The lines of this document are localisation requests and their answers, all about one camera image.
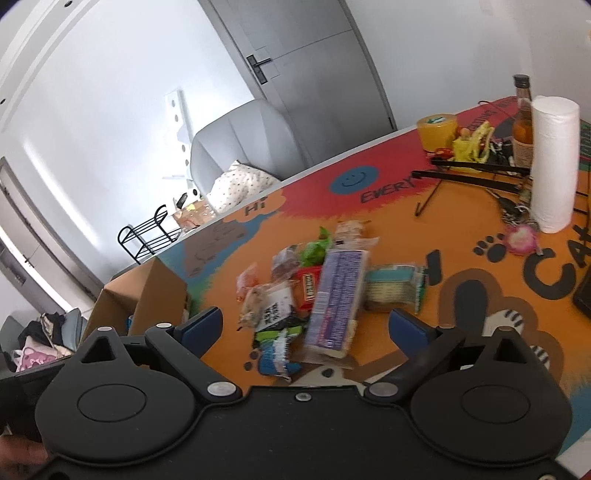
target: door handle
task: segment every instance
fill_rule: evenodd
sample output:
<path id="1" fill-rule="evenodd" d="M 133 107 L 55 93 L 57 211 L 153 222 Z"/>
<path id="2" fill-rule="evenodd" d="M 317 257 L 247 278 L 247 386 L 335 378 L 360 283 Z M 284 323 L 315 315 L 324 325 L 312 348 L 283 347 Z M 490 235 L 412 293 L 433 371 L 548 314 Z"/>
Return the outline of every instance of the door handle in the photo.
<path id="1" fill-rule="evenodd" d="M 249 55 L 246 57 L 248 64 L 251 66 L 252 71 L 254 72 L 256 79 L 260 82 L 261 85 L 266 84 L 269 80 L 262 72 L 261 65 L 265 65 L 273 61 L 273 59 L 265 59 L 261 61 L 257 61 L 254 55 Z"/>

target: yellow tape roll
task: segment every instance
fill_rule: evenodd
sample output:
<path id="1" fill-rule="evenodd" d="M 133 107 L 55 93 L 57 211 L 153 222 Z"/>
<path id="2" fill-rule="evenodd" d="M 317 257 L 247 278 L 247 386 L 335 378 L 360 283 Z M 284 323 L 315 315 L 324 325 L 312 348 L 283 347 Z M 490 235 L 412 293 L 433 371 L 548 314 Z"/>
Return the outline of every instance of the yellow tape roll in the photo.
<path id="1" fill-rule="evenodd" d="M 451 148 L 456 139 L 457 118 L 448 113 L 426 116 L 417 122 L 417 129 L 424 150 L 435 152 L 438 148 Z"/>

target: gray door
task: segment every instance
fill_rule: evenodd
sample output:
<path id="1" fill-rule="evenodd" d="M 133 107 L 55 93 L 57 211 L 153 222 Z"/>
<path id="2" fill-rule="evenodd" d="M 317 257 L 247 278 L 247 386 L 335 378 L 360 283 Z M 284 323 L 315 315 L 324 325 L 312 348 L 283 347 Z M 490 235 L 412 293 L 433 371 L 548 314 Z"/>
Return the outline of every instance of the gray door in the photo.
<path id="1" fill-rule="evenodd" d="M 394 131 L 385 96 L 339 0 L 211 3 L 311 163 Z"/>

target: white wall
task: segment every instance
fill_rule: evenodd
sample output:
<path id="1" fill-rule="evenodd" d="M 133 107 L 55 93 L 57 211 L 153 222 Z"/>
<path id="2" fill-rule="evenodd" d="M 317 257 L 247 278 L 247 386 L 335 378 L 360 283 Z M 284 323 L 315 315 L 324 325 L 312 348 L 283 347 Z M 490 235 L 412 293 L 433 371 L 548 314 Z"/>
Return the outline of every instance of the white wall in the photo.
<path id="1" fill-rule="evenodd" d="M 528 36 L 535 95 L 557 95 L 581 106 L 591 121 L 591 7 L 584 0 L 520 0 L 508 3 Z"/>
<path id="2" fill-rule="evenodd" d="M 35 308 L 25 300 L 3 273 L 0 273 L 0 326 L 9 315 L 23 326 L 39 317 Z"/>
<path id="3" fill-rule="evenodd" d="M 347 0 L 399 128 L 514 94 L 529 55 L 504 1 Z"/>
<path id="4" fill-rule="evenodd" d="M 584 0 L 347 0 L 399 128 L 478 100 L 559 95 L 591 120 L 591 8 Z"/>
<path id="5" fill-rule="evenodd" d="M 179 88 L 194 131 L 252 99 L 197 0 L 100 0 L 7 127 L 0 156 L 103 281 L 131 263 L 119 230 L 185 186 L 161 179 L 178 148 L 167 139 L 164 96 Z"/>

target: green snack wrapper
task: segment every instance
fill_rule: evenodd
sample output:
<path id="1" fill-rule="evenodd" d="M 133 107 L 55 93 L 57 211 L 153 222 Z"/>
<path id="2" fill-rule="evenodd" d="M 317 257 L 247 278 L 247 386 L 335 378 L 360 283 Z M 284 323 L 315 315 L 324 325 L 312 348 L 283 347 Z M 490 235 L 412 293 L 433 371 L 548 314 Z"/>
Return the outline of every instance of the green snack wrapper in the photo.
<path id="1" fill-rule="evenodd" d="M 315 267 L 324 263 L 326 251 L 330 248 L 332 240 L 329 231 L 323 226 L 320 227 L 318 240 L 306 245 L 300 252 L 300 265 L 302 267 Z"/>

